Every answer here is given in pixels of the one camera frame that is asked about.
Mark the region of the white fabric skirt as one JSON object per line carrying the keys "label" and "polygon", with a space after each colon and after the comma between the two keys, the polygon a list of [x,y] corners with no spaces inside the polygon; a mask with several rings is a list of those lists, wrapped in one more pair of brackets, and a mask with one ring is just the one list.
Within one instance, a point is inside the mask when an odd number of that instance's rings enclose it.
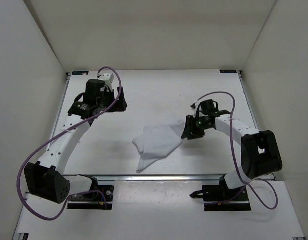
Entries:
{"label": "white fabric skirt", "polygon": [[158,125],[143,127],[143,133],[132,140],[140,158],[136,173],[141,173],[159,160],[167,158],[182,145],[185,121],[171,118]]}

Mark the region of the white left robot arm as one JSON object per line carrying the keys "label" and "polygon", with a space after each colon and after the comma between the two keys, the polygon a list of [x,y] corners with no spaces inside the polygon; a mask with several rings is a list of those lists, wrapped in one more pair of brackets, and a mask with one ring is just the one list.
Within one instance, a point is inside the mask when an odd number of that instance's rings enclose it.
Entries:
{"label": "white left robot arm", "polygon": [[112,82],[111,73],[86,82],[85,91],[76,96],[67,112],[62,135],[51,141],[36,163],[24,167],[30,194],[57,204],[69,195],[70,183],[63,173],[80,138],[101,113],[124,112],[127,108],[122,87],[113,90]]}

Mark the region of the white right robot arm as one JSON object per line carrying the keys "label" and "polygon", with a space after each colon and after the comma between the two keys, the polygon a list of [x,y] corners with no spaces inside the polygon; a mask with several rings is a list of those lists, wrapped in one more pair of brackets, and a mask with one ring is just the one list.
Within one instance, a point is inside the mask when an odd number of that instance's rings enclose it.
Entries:
{"label": "white right robot arm", "polygon": [[207,115],[188,115],[181,138],[199,139],[204,137],[208,129],[215,129],[229,136],[231,148],[236,142],[241,149],[240,165],[235,162],[235,171],[226,174],[222,179],[224,184],[218,187],[218,195],[223,200],[230,200],[235,196],[236,189],[252,180],[282,169],[282,159],[272,131],[249,127],[233,118],[229,111],[221,110]]}

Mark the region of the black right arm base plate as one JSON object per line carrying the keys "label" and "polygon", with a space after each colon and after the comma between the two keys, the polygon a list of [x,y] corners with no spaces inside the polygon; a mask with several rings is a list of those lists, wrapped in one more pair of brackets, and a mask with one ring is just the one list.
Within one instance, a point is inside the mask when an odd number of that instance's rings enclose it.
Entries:
{"label": "black right arm base plate", "polygon": [[205,212],[249,212],[251,206],[246,188],[224,190],[219,185],[203,185]]}

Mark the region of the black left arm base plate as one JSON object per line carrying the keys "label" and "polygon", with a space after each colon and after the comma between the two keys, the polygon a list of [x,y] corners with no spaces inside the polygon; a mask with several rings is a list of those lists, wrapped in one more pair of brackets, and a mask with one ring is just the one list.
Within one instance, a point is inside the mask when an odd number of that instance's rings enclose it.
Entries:
{"label": "black left arm base plate", "polygon": [[98,190],[102,192],[93,192],[84,195],[76,195],[69,198],[67,202],[67,209],[69,210],[104,210],[112,209],[114,185],[110,183],[97,182],[93,183],[91,190]]}

